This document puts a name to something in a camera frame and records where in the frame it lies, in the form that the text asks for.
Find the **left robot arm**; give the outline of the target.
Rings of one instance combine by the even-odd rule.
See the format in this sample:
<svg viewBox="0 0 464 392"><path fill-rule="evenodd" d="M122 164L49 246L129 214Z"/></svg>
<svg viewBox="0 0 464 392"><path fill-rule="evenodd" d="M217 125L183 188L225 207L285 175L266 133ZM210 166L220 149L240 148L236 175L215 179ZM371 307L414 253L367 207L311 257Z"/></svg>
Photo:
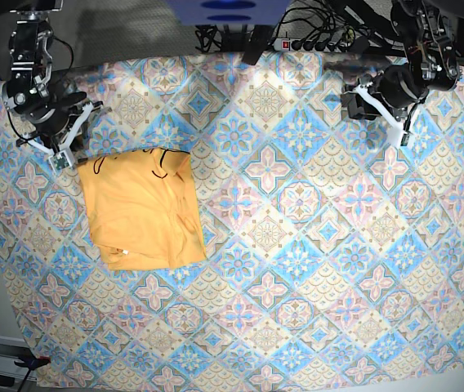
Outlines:
<svg viewBox="0 0 464 392"><path fill-rule="evenodd" d="M341 102L351 119L384 118L389 124L387 142L395 148L412 148L415 110L432 90L454 89L460 69L450 29L438 8L423 1L395 1L391 22L407 62L344 86Z"/></svg>

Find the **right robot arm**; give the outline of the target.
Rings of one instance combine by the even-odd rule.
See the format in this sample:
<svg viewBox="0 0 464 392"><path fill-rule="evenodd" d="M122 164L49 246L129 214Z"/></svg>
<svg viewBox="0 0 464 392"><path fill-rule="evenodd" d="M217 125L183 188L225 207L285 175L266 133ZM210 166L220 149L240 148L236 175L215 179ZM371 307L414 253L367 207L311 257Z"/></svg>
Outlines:
<svg viewBox="0 0 464 392"><path fill-rule="evenodd" d="M74 60L74 50L55 35L49 20L62 7L62 1L29 1L13 10L19 19L9 41L11 78L2 86L7 117L15 115L31 125L14 131L16 144L41 151L55 173L75 165L74 152L87 138L87 120L103 105L77 91L64 75L52 75L54 42L63 44Z"/></svg>

